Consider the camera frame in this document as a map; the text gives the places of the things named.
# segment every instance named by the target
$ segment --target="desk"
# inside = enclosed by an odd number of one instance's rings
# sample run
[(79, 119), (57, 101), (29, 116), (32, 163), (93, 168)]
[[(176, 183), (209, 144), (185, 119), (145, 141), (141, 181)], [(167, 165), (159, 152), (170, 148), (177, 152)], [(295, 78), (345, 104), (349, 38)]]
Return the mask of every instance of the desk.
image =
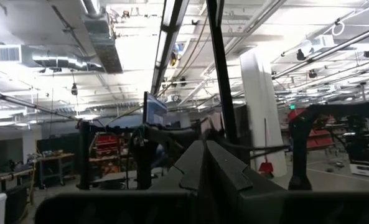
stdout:
[[(49, 156), (49, 157), (43, 157), (43, 158), (39, 158), (36, 162), (39, 163), (39, 180), (40, 180), (40, 185), (39, 188), (43, 189), (44, 186), (44, 180), (51, 178), (51, 177), (59, 177), (60, 178), (60, 184), (61, 186), (64, 186), (64, 173), (63, 173), (63, 169), (66, 167), (70, 167), (71, 171), (73, 171), (73, 159), (71, 159), (69, 162), (63, 162), (63, 159), (69, 158), (69, 157), (73, 157), (74, 154), (73, 153), (67, 153), (67, 154), (61, 154), (59, 156)], [(58, 161), (58, 174), (50, 174), (50, 175), (44, 175), (44, 162), (47, 161)]]

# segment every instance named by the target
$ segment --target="black bar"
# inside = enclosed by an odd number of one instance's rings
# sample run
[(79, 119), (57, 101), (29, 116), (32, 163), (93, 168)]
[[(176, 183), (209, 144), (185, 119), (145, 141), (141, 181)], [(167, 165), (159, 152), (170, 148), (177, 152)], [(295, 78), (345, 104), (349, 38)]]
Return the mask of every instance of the black bar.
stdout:
[(219, 8), (216, 0), (207, 0), (210, 33), (212, 34), (213, 52), (215, 54), (215, 65), (217, 80), (219, 83), (220, 101), (222, 103), (223, 122), (227, 139), (232, 144), (238, 144), (236, 135), (236, 124), (234, 117), (233, 99), (231, 98), (230, 79), (227, 72), (226, 53), (222, 36), (222, 7), (224, 1), (220, 0)]
[(167, 12), (172, 13), (170, 17), (169, 26), (166, 26), (166, 24), (161, 24), (161, 30), (159, 31), (159, 33), (161, 34), (162, 31), (166, 32), (166, 39), (164, 40), (165, 43), (161, 43), (161, 38), (159, 38), (158, 41), (158, 49), (162, 46), (162, 44), (164, 44), (163, 45), (164, 49), (162, 52), (161, 61), (160, 62), (155, 61), (154, 74), (152, 77), (152, 86), (150, 92), (152, 95), (156, 95), (159, 92), (161, 83), (165, 77), (166, 68), (168, 67), (168, 64), (171, 60), (171, 55), (174, 44), (176, 42), (177, 34), (179, 33), (180, 27), (183, 22), (183, 18), (185, 16), (184, 12), (187, 10), (188, 5), (189, 5), (188, 0), (174, 1), (172, 12)]
[(89, 163), (89, 133), (90, 125), (88, 121), (79, 123), (80, 136), (80, 183), (77, 188), (80, 190), (90, 189), (90, 163)]

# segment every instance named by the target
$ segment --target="computer monitor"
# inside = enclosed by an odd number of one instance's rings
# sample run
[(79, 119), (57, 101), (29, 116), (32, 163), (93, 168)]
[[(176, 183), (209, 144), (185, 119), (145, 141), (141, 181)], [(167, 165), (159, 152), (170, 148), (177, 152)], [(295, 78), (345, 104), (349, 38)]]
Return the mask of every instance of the computer monitor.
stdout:
[(144, 92), (142, 122), (165, 125), (166, 114), (166, 105), (148, 92)]

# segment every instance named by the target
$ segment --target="ceiling beam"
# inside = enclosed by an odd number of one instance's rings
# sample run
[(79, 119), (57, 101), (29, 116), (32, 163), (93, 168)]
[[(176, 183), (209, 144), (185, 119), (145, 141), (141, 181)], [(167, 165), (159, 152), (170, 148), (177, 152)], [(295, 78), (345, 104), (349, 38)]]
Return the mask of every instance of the ceiling beam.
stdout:
[(188, 5), (189, 0), (176, 0), (171, 8), (168, 7), (168, 3), (164, 8), (150, 90), (150, 93), (153, 95), (158, 94), (161, 83), (165, 77), (166, 68), (172, 58), (172, 51), (177, 34), (180, 31)]

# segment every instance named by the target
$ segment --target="column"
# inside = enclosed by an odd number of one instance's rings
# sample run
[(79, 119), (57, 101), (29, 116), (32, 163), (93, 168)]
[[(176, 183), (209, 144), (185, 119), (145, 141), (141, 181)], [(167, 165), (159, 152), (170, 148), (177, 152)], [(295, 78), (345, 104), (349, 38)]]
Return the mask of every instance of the column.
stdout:
[[(240, 62), (254, 147), (282, 145), (283, 139), (278, 121), (270, 61), (266, 60), (263, 49), (257, 47), (243, 53), (240, 56)], [(267, 160), (273, 164), (275, 177), (286, 175), (284, 152), (270, 154), (267, 156)], [(251, 161), (251, 167), (258, 170), (264, 161), (264, 157), (259, 157), (257, 160)]]
[(22, 132), (22, 161), (26, 162), (27, 155), (36, 152), (36, 141), (42, 139), (40, 126), (31, 127)]
[(186, 127), (191, 126), (190, 116), (187, 113), (180, 113), (179, 119), (180, 119), (181, 128), (186, 128)]

